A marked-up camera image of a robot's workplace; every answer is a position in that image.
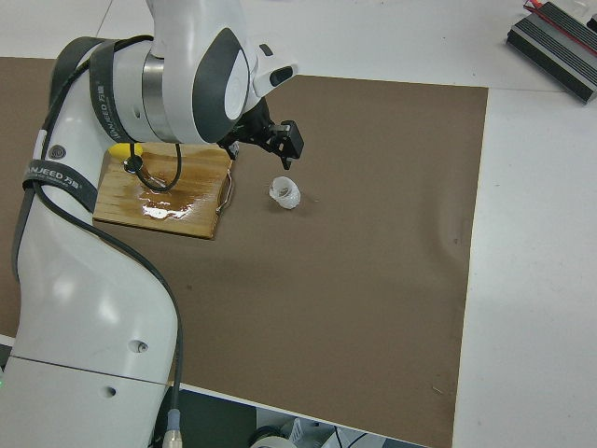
white robotic arm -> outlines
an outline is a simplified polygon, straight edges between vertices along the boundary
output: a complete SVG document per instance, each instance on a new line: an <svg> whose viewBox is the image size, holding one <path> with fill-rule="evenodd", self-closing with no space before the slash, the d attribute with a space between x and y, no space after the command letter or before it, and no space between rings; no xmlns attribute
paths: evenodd
<svg viewBox="0 0 597 448"><path fill-rule="evenodd" d="M262 98L296 64L248 41L238 0L149 6L153 42L78 40L57 62L15 239L21 322L0 387L2 447L145 448L176 347L179 367L165 279L91 225L110 146L217 142L234 156L244 141L285 167L300 155L296 125L274 125ZM177 368L174 390L179 382ZM176 425L174 412L168 446Z"/></svg>

brown paper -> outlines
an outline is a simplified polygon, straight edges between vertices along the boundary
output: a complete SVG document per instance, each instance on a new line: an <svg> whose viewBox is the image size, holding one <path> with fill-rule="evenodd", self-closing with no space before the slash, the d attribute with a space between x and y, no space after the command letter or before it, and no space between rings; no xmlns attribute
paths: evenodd
<svg viewBox="0 0 597 448"><path fill-rule="evenodd" d="M21 168L46 99L22 95L47 86L21 72L37 64L46 75L49 63L1 63L3 87L13 86L7 109L21 111L11 138L21 136L27 154L7 158L17 173L0 199L8 260ZM276 121L298 123L303 157L285 172L243 147L213 241L98 226L170 281L185 383L450 446L487 90L299 77L268 98ZM268 196L278 175L300 188L297 209ZM0 333L12 335L19 301L4 266Z"/></svg>

red cable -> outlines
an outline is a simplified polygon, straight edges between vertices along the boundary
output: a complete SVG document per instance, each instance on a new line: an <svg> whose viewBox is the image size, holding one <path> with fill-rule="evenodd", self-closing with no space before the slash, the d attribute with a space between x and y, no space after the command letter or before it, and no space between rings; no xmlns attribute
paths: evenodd
<svg viewBox="0 0 597 448"><path fill-rule="evenodd" d="M537 2L537 0L531 0L531 3L533 3L533 5ZM541 12L539 10L539 8L537 7L527 7L526 5L524 6L524 8L527 11L531 11L534 14L536 14L537 16L539 16L541 19L543 19L544 21L546 21L547 23L549 23L550 25L552 25L553 27L557 28L558 31L560 31L562 34L566 35L568 38L572 39L574 42L576 42L578 45L580 45L583 49L589 51L590 53L592 53L594 56L597 56L597 50L594 49L593 47L588 46L587 44L585 44L582 40L579 40L578 38L574 37L573 35L571 35L570 33L568 33L566 30L564 30L560 25L558 25L555 21L553 21L552 19L550 19L548 16L546 16L543 12Z"/></svg>

wooden board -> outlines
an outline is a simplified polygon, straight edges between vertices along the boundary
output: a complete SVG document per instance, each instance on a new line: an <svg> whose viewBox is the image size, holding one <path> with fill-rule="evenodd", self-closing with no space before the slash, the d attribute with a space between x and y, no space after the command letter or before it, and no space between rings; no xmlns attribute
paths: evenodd
<svg viewBox="0 0 597 448"><path fill-rule="evenodd" d="M143 144L144 166L170 182L176 172L173 145ZM99 188L93 217L98 221L213 238L220 193L227 189L231 166L228 154L216 146L183 146L182 174L176 186L156 192L112 159Z"/></svg>

